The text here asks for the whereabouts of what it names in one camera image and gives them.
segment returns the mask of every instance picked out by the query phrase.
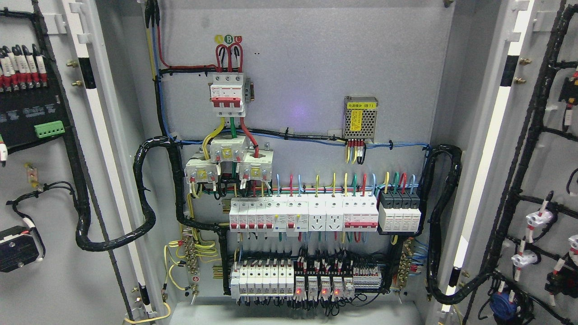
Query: red wire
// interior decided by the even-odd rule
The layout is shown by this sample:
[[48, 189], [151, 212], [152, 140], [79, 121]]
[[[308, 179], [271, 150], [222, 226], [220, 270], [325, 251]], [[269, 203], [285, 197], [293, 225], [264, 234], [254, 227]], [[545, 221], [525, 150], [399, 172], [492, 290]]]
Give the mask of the red wire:
[[243, 72], [243, 47], [241, 46], [241, 44], [239, 44], [238, 42], [235, 42], [231, 45], [229, 45], [229, 61], [231, 60], [231, 53], [233, 52], [233, 47], [234, 46], [238, 46], [239, 47], [239, 73]]
[[365, 196], [365, 182], [367, 182], [367, 174], [363, 174], [363, 183], [362, 183], [362, 187], [363, 187], [363, 193], [361, 194], [361, 196]]
[[199, 68], [215, 68], [216, 67], [214, 64], [209, 64], [209, 65], [169, 65], [165, 62], [165, 59], [162, 57], [161, 27], [159, 27], [159, 26], [157, 26], [157, 39], [158, 39], [158, 58], [161, 60], [161, 63], [167, 68], [199, 69]]
[[401, 186], [401, 180], [403, 180], [403, 187], [401, 188], [401, 194], [405, 194], [405, 182], [407, 181], [407, 174], [402, 173], [399, 178], [399, 185]]
[[293, 174], [289, 175], [289, 196], [293, 196]]
[[253, 147], [255, 148], [255, 155], [253, 155], [253, 157], [259, 158], [259, 145], [257, 144], [257, 140], [255, 140], [255, 138], [253, 137], [251, 132], [249, 132], [249, 130], [247, 130], [247, 127], [245, 126], [245, 118], [241, 117], [240, 120], [241, 120], [241, 129], [243, 129], [243, 132], [245, 133], [245, 135], [249, 137], [249, 140], [251, 140], [251, 143], [253, 144]]

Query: open cabinet door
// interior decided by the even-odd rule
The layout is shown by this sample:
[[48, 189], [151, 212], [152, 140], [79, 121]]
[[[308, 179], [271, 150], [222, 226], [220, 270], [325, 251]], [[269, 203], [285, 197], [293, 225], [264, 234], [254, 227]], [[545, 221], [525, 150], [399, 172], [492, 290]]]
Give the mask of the open cabinet door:
[[[491, 154], [481, 169], [483, 187], [475, 192], [477, 199], [469, 203], [477, 209], [471, 214], [468, 210], [469, 227], [464, 230], [475, 231], [468, 240], [460, 278], [467, 282], [469, 279], [465, 275], [474, 276], [484, 267], [485, 263], [480, 265], [481, 261], [498, 258], [497, 270], [504, 275], [506, 284], [504, 289], [500, 281], [489, 281], [459, 304], [468, 324], [493, 324], [495, 317], [497, 321], [504, 321], [511, 316], [507, 309], [496, 312], [504, 304], [508, 305], [508, 299], [502, 300], [497, 291], [511, 294], [510, 300], [515, 302], [510, 305], [520, 306], [522, 312], [533, 305], [533, 312], [522, 316], [524, 320], [535, 317], [535, 322], [540, 324], [569, 324], [578, 320], [576, 301], [568, 296], [574, 289], [570, 289], [570, 282], [565, 282], [575, 274], [575, 264], [566, 254], [571, 250], [569, 238], [576, 235], [578, 229], [575, 220], [578, 201], [571, 194], [576, 190], [576, 184], [575, 180], [568, 180], [578, 167], [578, 138], [576, 123], [571, 120], [573, 104], [567, 103], [567, 95], [561, 95], [565, 78], [575, 73], [578, 55], [577, 22], [576, 17], [571, 18], [575, 16], [574, 5], [574, 1], [562, 5], [558, 1], [530, 1], [527, 16], [521, 21], [522, 17], [518, 18], [516, 28], [525, 36], [520, 44], [512, 43], [507, 52], [513, 65], [510, 69], [506, 66], [506, 70], [510, 70], [514, 80], [511, 87], [500, 87], [498, 91], [494, 116], [499, 118], [492, 118], [492, 131], [487, 138], [493, 138], [495, 143], [488, 148], [490, 151], [484, 148], [484, 156]], [[562, 11], [559, 10], [568, 7], [564, 18], [560, 18]], [[552, 35], [556, 36], [555, 31], [566, 28], [565, 37], [558, 37], [558, 40], [564, 40], [558, 47], [559, 54], [544, 62], [545, 53], [551, 55], [558, 51], [552, 49], [555, 44]], [[567, 183], [570, 193], [565, 188]], [[550, 191], [553, 191], [553, 198], [544, 207], [555, 217], [538, 223], [532, 221], [532, 213], [540, 212]], [[501, 221], [504, 219], [511, 220], [509, 226]], [[503, 245], [498, 239], [494, 243], [496, 249], [488, 254], [491, 247], [488, 239], [502, 236], [506, 237]], [[524, 267], [516, 271], [512, 258], [520, 250], [520, 239], [529, 236], [539, 242], [528, 240], [526, 253], [522, 256], [532, 257], [536, 253], [538, 261], [530, 261], [535, 265], [530, 263], [527, 267], [522, 263], [520, 265]], [[566, 261], [560, 261], [559, 258], [565, 255]], [[555, 268], [561, 267], [565, 275], [550, 280], [557, 273]], [[492, 300], [488, 291], [494, 295]]]

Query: green wire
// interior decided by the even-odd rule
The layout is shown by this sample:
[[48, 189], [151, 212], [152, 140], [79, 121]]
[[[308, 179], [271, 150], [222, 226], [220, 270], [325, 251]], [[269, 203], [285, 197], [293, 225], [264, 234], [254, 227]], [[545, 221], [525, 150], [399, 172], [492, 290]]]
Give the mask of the green wire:
[[237, 137], [237, 128], [235, 127], [235, 118], [231, 118], [231, 136], [233, 139]]
[[353, 187], [353, 196], [355, 196], [355, 188], [357, 187], [357, 174], [353, 174], [353, 180], [351, 181], [351, 186]]
[[393, 182], [393, 186], [394, 186], [394, 194], [397, 194], [397, 187], [398, 187], [398, 183], [399, 182], [399, 173], [395, 172], [394, 174], [394, 182]]

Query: yellow wire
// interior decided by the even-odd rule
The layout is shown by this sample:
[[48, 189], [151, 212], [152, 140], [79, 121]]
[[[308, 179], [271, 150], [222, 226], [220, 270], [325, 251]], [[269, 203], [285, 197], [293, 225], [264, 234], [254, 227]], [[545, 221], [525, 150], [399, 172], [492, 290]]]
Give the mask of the yellow wire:
[[148, 322], [153, 322], [155, 320], [167, 318], [171, 315], [171, 306], [169, 306], [169, 304], [167, 304], [166, 302], [163, 302], [162, 304], [165, 305], [165, 307], [166, 307], [166, 315], [164, 315], [164, 316], [159, 316], [159, 317], [149, 318], [149, 319], [143, 319], [143, 320], [130, 320], [128, 318], [125, 318], [124, 321], [129, 323], [129, 324], [142, 324], [142, 323], [148, 323]]
[[351, 164], [355, 164], [355, 161], [357, 161], [357, 148], [353, 147], [353, 159], [351, 160]]
[[390, 172], [386, 172], [386, 182], [385, 182], [385, 184], [386, 184], [386, 194], [387, 194], [387, 188], [388, 188], [389, 185], [390, 185]]
[[205, 160], [209, 160], [209, 152], [207, 151], [207, 145], [209, 144], [209, 141], [217, 136], [217, 134], [221, 133], [224, 128], [225, 118], [221, 117], [221, 124], [219, 124], [219, 126], [213, 132], [209, 133], [209, 135], [205, 137], [205, 140], [203, 140], [203, 154], [205, 155]]
[[454, 309], [455, 309], [455, 314], [458, 315], [458, 321], [460, 322], [460, 325], [462, 325], [462, 316], [460, 315], [461, 312], [460, 312], [460, 310], [458, 309], [458, 306], [457, 306], [457, 305], [452, 305], [452, 306], [453, 306]]
[[146, 42], [149, 45], [149, 63], [150, 63], [150, 70], [153, 73], [153, 79], [157, 75], [154, 67], [154, 54], [153, 54], [153, 41], [150, 37], [150, 30], [147, 28], [146, 30]]
[[194, 198], [200, 198], [201, 197], [197, 193], [197, 187], [195, 186], [195, 183], [191, 183], [191, 191], [192, 191], [192, 197], [194, 197]]
[[173, 267], [175, 267], [175, 265], [171, 265], [171, 267], [169, 268], [169, 274], [168, 274], [169, 279], [171, 279], [171, 282], [173, 283], [173, 285], [175, 285], [175, 288], [177, 288], [177, 289], [179, 289], [179, 290], [181, 290], [181, 291], [186, 291], [187, 289], [179, 286], [179, 285], [176, 283], [175, 279], [173, 279]]
[[347, 196], [347, 173], [345, 173], [345, 181], [343, 184], [343, 188], [345, 189], [345, 196]]
[[177, 247], [177, 251], [176, 251], [176, 253], [175, 253], [176, 257], [178, 257], [178, 258], [185, 258], [185, 257], [187, 257], [186, 255], [179, 255], [179, 250], [180, 250], [180, 248], [181, 248], [181, 246]]
[[333, 196], [335, 196], [335, 173], [333, 173]]
[[345, 163], [348, 164], [349, 163], [349, 143], [347, 143], [347, 145], [345, 146]]

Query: blue wire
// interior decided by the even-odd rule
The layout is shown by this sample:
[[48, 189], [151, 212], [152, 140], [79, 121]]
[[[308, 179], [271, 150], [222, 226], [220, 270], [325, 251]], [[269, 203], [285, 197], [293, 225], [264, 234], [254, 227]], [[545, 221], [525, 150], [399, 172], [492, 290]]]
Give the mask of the blue wire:
[[279, 174], [277, 174], [277, 196], [281, 195], [281, 183], [279, 183]]
[[301, 196], [301, 174], [297, 175], [297, 179], [299, 179], [299, 195]]
[[373, 175], [373, 190], [371, 191], [371, 193], [375, 196], [375, 187], [377, 186], [377, 183], [375, 181], [375, 174], [372, 173], [371, 175]]
[[429, 245], [426, 245], [422, 242], [420, 242], [419, 240], [417, 240], [416, 238], [413, 239], [416, 243], [420, 244], [421, 246], [425, 246], [426, 248], [429, 247]]
[[416, 184], [416, 174], [412, 174], [412, 190], [409, 192], [413, 194], [413, 189], [415, 189], [414, 185]]
[[[158, 71], [157, 42], [155, 41], [155, 36], [154, 36], [153, 28], [151, 28], [150, 33], [151, 33], [151, 38], [153, 39], [154, 66], [155, 66], [155, 69]], [[171, 135], [171, 133], [169, 132], [169, 125], [168, 125], [168, 123], [166, 122], [165, 108], [164, 108], [164, 105], [163, 105], [163, 103], [164, 103], [165, 101], [164, 101], [164, 96], [163, 96], [163, 94], [162, 94], [162, 83], [161, 83], [160, 79], [159, 79], [159, 85], [158, 85], [158, 96], [159, 96], [160, 101], [161, 101], [160, 107], [161, 107], [162, 126], [163, 126], [164, 129], [165, 129], [166, 135], [167, 135], [171, 140], [173, 140], [173, 141], [175, 141], [175, 142], [183, 143], [183, 144], [186, 144], [186, 145], [199, 145], [199, 144], [201, 144], [202, 141], [182, 141], [182, 140], [177, 140], [177, 139], [175, 139], [175, 138]]]

